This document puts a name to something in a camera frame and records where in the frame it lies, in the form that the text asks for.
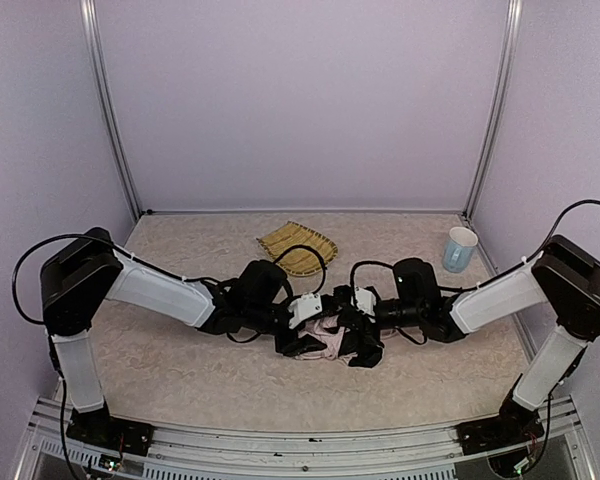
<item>white wall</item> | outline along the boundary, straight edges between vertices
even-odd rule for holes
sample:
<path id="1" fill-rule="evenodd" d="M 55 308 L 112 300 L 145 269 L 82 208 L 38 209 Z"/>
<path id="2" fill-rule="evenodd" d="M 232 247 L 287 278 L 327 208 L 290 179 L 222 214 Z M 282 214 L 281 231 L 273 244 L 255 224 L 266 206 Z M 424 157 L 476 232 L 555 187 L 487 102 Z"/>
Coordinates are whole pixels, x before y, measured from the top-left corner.
<path id="1" fill-rule="evenodd" d="M 511 87 L 476 225 L 501 267 L 543 240 L 557 214 L 600 198 L 600 1 L 526 0 Z M 569 214 L 565 233 L 600 259 L 600 210 Z M 537 344 L 548 310 L 526 323 Z M 569 383 L 600 464 L 600 338 Z"/>
<path id="2" fill-rule="evenodd" d="M 98 2 L 143 205 L 460 211 L 507 6 Z"/>
<path id="3" fill-rule="evenodd" d="M 131 217 L 98 107 L 79 3 L 0 1 L 0 478 L 36 398 L 55 381 L 43 328 L 26 324 L 12 305 L 11 270 L 33 243 L 93 225 L 123 241 Z M 20 289 L 36 317 L 38 270 L 35 261 L 25 266 Z"/>

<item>light blue mug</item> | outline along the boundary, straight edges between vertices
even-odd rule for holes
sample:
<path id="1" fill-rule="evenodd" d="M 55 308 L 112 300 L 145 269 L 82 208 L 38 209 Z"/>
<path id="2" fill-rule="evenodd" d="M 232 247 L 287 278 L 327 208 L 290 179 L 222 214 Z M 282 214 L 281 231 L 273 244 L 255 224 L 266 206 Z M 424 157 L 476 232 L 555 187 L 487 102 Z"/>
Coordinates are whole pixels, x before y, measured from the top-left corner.
<path id="1" fill-rule="evenodd" d="M 453 227 L 449 230 L 442 266 L 451 273 L 462 272 L 469 265 L 476 245 L 478 236 L 475 233 L 468 228 Z"/>

